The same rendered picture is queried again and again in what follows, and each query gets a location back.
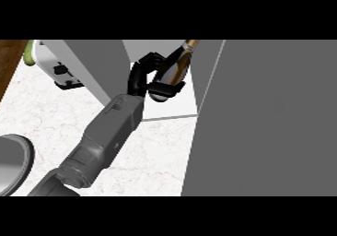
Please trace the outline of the green vegetable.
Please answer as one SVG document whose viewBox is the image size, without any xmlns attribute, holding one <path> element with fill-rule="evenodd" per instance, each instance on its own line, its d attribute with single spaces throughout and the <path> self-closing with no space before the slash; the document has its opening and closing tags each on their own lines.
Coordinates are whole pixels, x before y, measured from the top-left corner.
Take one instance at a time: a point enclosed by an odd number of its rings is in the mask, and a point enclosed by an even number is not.
<svg viewBox="0 0 337 236">
<path fill-rule="evenodd" d="M 24 61 L 28 66 L 36 65 L 36 61 L 33 59 L 33 43 L 34 43 L 34 40 L 28 40 L 25 53 L 24 53 Z"/>
</svg>

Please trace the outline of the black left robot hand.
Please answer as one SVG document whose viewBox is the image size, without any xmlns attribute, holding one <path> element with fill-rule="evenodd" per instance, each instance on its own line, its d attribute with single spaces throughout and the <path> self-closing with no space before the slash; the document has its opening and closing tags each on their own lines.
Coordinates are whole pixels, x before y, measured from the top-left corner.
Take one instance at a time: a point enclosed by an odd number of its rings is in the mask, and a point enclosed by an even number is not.
<svg viewBox="0 0 337 236">
<path fill-rule="evenodd" d="M 146 97 L 146 94 L 173 98 L 183 90 L 186 82 L 168 85 L 161 82 L 147 82 L 147 74 L 159 70 L 165 57 L 159 53 L 149 53 L 134 64 L 128 78 L 128 94 Z"/>
</svg>

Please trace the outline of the large dark grey door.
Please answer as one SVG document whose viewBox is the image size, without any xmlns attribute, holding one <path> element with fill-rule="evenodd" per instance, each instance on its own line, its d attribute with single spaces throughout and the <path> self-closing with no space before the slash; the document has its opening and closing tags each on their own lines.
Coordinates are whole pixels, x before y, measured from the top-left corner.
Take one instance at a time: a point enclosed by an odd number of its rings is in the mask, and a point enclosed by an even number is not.
<svg viewBox="0 0 337 236">
<path fill-rule="evenodd" d="M 337 41 L 228 41 L 184 195 L 337 195 Z"/>
</svg>

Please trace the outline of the white appliance with black parts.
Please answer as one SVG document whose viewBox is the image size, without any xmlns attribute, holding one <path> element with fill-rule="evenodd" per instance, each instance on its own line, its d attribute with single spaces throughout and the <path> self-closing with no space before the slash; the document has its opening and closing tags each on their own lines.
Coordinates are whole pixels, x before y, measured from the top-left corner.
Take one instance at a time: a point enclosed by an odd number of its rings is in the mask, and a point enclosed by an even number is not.
<svg viewBox="0 0 337 236">
<path fill-rule="evenodd" d="M 55 84 L 62 90 L 83 87 L 83 83 L 41 40 L 33 41 L 31 56 L 34 63 L 53 78 Z"/>
</svg>

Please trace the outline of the dark wine bottle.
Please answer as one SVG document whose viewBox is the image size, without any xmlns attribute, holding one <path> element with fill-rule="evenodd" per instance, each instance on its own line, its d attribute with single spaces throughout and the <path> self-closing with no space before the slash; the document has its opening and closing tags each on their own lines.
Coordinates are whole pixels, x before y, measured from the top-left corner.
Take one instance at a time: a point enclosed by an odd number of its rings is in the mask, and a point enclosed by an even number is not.
<svg viewBox="0 0 337 236">
<path fill-rule="evenodd" d="M 184 80 L 198 44 L 199 40 L 186 40 L 159 66 L 152 81 L 155 88 L 149 90 L 150 98 L 158 102 L 165 102 L 170 99 L 168 92 Z"/>
</svg>

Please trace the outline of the grey round pot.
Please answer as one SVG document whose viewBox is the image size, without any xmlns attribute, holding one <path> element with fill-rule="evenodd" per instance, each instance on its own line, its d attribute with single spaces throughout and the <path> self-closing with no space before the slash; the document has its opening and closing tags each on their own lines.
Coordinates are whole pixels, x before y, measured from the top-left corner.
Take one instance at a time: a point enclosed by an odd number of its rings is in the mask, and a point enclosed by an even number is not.
<svg viewBox="0 0 337 236">
<path fill-rule="evenodd" d="M 0 136 L 0 196 L 11 196 L 31 172 L 36 158 L 34 146 L 24 136 Z"/>
</svg>

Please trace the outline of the grey cabinet body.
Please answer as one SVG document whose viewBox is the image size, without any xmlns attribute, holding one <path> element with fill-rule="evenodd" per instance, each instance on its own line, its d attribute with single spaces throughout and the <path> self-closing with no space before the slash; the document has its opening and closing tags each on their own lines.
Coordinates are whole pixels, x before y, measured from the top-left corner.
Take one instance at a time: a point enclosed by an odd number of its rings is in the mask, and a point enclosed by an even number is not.
<svg viewBox="0 0 337 236">
<path fill-rule="evenodd" d="M 103 105 L 127 92 L 133 63 L 147 53 L 168 57 L 183 43 L 184 40 L 43 40 L 44 47 Z M 187 84 L 165 102 L 146 98 L 145 121 L 199 114 L 223 47 L 224 40 L 200 40 L 184 79 Z"/>
</svg>

